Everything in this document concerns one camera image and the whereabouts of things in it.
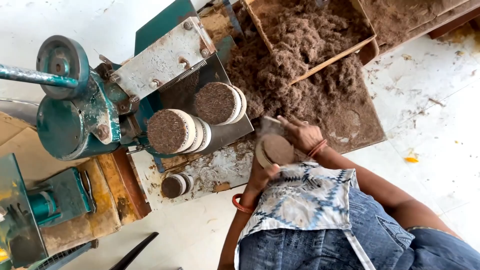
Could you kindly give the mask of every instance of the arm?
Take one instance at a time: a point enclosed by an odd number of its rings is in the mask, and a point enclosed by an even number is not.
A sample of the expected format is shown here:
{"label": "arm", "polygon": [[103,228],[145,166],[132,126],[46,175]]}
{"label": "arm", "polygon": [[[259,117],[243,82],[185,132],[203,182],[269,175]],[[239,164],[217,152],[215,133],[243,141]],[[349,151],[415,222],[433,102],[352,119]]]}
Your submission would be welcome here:
{"label": "arm", "polygon": [[[273,164],[270,168],[263,169],[256,157],[253,157],[252,172],[241,196],[240,205],[252,210],[255,209],[262,190],[265,188],[270,177],[274,176],[278,170],[279,166],[276,164]],[[250,216],[251,214],[244,213],[240,210],[237,210],[237,213],[235,213],[225,243],[223,244],[222,253],[220,254],[218,270],[234,269],[233,259],[235,257],[235,248],[237,247],[240,233],[250,219]]]}
{"label": "arm", "polygon": [[[317,126],[303,124],[300,121],[290,123],[281,116],[278,119],[291,135],[293,145],[306,154],[323,140],[320,128]],[[332,148],[324,147],[315,154],[314,158],[320,165],[328,169],[355,168],[360,190],[380,203],[385,212],[403,228],[430,227],[460,238],[430,208],[384,178],[338,154]]]}

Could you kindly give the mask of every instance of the white tiled floor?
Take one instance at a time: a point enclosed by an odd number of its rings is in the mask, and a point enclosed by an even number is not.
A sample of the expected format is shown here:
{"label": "white tiled floor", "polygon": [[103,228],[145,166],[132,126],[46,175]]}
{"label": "white tiled floor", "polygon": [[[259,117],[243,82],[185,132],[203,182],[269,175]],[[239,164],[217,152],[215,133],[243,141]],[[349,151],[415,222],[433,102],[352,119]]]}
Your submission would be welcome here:
{"label": "white tiled floor", "polygon": [[[423,36],[369,64],[365,80],[388,141],[346,156],[408,191],[480,250],[480,57],[474,48],[471,40],[448,44]],[[419,162],[404,161],[408,155]],[[64,269],[108,269],[153,231],[160,235],[130,269],[216,269],[235,212],[231,196],[240,192],[151,213],[101,238],[98,249]]]}

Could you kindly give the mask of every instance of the woman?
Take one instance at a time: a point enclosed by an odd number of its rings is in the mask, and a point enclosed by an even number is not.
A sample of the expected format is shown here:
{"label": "woman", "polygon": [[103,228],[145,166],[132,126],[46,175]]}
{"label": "woman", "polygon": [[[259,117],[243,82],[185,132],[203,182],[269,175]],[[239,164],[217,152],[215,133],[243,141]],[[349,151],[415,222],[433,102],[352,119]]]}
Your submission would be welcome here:
{"label": "woman", "polygon": [[428,207],[336,153],[317,126],[278,119],[318,163],[263,169],[254,157],[219,270],[480,269]]}

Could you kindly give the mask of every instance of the bangle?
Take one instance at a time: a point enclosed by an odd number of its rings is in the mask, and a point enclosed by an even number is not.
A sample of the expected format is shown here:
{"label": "bangle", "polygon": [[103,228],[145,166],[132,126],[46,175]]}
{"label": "bangle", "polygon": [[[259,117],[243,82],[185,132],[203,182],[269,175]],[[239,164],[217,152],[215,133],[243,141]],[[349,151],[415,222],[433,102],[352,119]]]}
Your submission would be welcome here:
{"label": "bangle", "polygon": [[244,212],[244,213],[247,213],[247,214],[252,214],[253,213],[253,210],[250,209],[250,208],[246,208],[244,206],[241,206],[240,203],[237,202],[237,199],[238,198],[241,198],[243,194],[242,193],[238,193],[238,194],[235,194],[232,198],[232,203],[233,205],[240,211]]}
{"label": "bangle", "polygon": [[321,151],[323,148],[325,148],[325,146],[327,145],[327,140],[324,139],[323,141],[321,141],[319,144],[317,144],[317,146],[315,146],[311,151],[310,153],[308,153],[308,156],[310,158],[313,158],[313,156],[318,153],[319,151]]}

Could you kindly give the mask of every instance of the wooden crate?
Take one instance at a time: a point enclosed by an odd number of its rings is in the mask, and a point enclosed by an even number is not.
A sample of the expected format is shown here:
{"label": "wooden crate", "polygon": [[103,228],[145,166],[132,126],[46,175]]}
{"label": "wooden crate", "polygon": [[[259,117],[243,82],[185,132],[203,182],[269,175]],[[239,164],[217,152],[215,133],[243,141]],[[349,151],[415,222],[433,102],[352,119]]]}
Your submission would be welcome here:
{"label": "wooden crate", "polygon": [[[273,52],[273,46],[272,46],[272,43],[268,40],[268,37],[265,33],[265,31],[262,29],[262,24],[260,22],[260,19],[258,18],[258,16],[256,15],[255,13],[255,10],[252,9],[252,3],[255,2],[256,0],[241,0],[243,6],[245,7],[245,9],[248,11],[250,17],[252,18],[252,21],[253,23],[255,24],[256,28],[257,28],[257,31],[258,33],[260,34],[260,36],[262,37],[263,41],[265,42],[265,44],[267,45],[268,47],[268,50],[270,51],[270,53]],[[315,73],[317,73],[318,71],[320,71],[322,68],[334,63],[335,61],[353,53],[353,52],[356,52],[358,51],[359,55],[360,55],[360,59],[362,61],[362,63],[365,65],[367,64],[368,62],[370,62],[373,58],[375,58],[377,55],[378,55],[378,45],[375,41],[375,37],[376,37],[376,34],[375,34],[375,31],[372,27],[372,24],[370,23],[370,20],[368,19],[367,17],[367,14],[365,13],[365,11],[363,10],[363,7],[362,5],[360,4],[359,0],[350,0],[350,2],[352,3],[352,6],[357,10],[359,11],[363,17],[365,19],[367,19],[368,21],[368,25],[370,27],[370,31],[372,32],[372,35],[370,37],[368,37],[367,39],[361,41],[360,43],[356,44],[355,46],[351,47],[351,48],[348,48],[346,49],[345,51],[341,52],[340,54],[337,54],[336,56],[326,60],[325,62],[311,68],[309,71],[307,71],[307,73],[305,73],[304,75],[302,76],[299,76],[297,78],[295,78],[293,81],[291,81],[289,83],[289,85],[292,85],[298,81],[301,81]]]}

